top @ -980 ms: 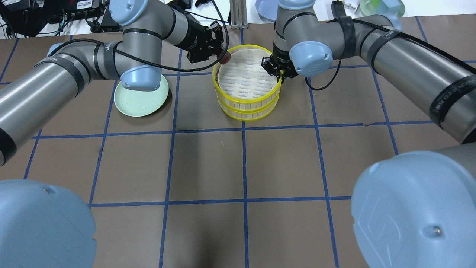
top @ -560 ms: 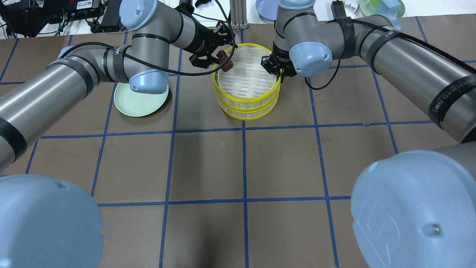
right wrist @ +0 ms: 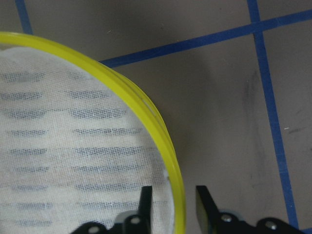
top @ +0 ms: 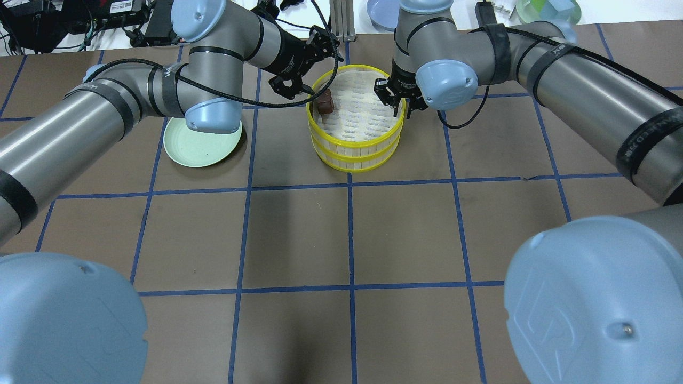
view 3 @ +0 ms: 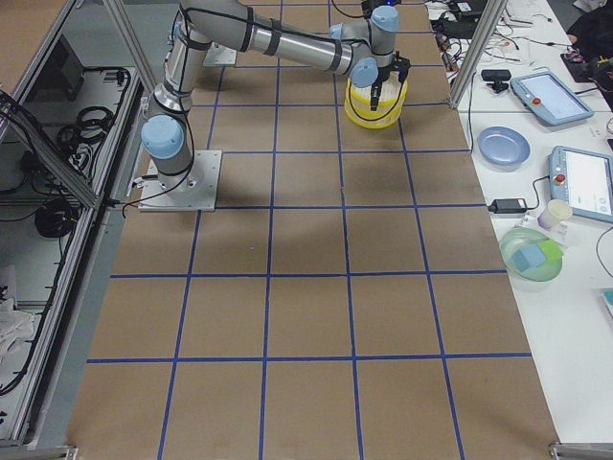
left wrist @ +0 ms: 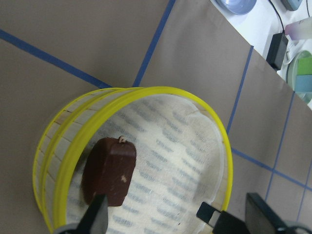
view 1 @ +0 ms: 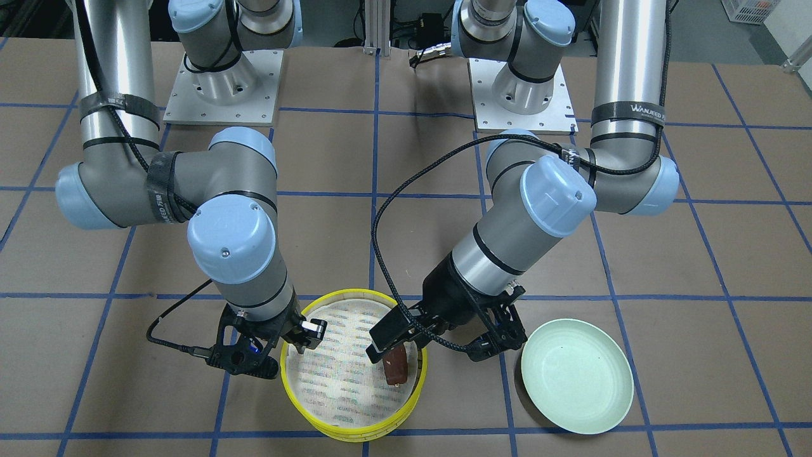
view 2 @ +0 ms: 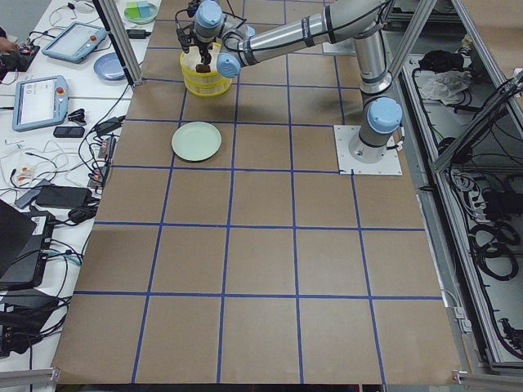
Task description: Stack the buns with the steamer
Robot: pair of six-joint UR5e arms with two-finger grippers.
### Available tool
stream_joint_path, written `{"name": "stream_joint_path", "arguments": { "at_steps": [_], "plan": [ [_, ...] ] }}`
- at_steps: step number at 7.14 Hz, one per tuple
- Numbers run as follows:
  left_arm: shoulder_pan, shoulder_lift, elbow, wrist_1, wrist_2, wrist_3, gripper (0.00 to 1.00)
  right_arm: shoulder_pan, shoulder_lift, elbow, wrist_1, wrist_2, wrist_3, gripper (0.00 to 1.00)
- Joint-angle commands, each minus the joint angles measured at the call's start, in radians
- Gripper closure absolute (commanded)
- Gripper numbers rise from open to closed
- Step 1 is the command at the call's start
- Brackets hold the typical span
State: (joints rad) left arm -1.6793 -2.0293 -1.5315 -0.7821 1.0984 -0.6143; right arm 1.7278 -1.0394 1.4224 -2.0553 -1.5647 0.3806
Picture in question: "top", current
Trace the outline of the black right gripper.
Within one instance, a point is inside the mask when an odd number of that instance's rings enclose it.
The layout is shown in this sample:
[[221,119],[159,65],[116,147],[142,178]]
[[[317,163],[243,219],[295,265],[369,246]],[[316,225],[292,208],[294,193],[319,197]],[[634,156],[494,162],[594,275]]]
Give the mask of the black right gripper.
[[374,92],[383,105],[393,109],[393,117],[398,116],[403,98],[407,100],[407,118],[411,117],[413,111],[425,111],[428,107],[417,85],[415,73],[403,69],[395,59],[391,63],[390,77],[375,79]]

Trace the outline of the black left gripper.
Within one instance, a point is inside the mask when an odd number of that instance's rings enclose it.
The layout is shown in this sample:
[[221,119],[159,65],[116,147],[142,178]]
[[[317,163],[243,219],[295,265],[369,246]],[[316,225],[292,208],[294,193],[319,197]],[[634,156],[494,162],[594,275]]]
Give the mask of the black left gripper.
[[268,84],[275,94],[288,100],[300,94],[314,95],[314,90],[303,83],[301,76],[307,74],[315,63],[327,58],[342,60],[338,53],[339,39],[318,25],[310,27],[305,42],[281,27],[278,30],[280,48],[275,59],[264,68],[266,72],[276,75],[268,80]]

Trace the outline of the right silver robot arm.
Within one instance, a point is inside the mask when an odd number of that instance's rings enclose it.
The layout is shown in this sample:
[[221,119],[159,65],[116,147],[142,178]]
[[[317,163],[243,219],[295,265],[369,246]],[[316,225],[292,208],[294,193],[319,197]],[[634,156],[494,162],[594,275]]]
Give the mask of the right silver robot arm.
[[527,383],[504,308],[517,248],[655,207],[519,86],[491,92],[461,130],[415,113],[391,159],[352,178],[359,383]]

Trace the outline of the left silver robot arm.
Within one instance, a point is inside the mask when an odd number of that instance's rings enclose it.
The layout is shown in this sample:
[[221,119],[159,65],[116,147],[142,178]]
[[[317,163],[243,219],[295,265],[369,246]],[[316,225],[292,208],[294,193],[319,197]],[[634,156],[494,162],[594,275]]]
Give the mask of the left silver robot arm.
[[[326,58],[340,62],[327,23],[306,41],[275,17],[231,1],[175,1],[174,31],[189,62],[120,59],[89,70],[63,100],[2,138],[2,244],[146,117],[186,120],[200,133],[241,126],[248,63],[295,97],[322,94],[302,77]],[[2,383],[139,383],[147,359],[147,316],[128,278],[73,256],[2,255]]]

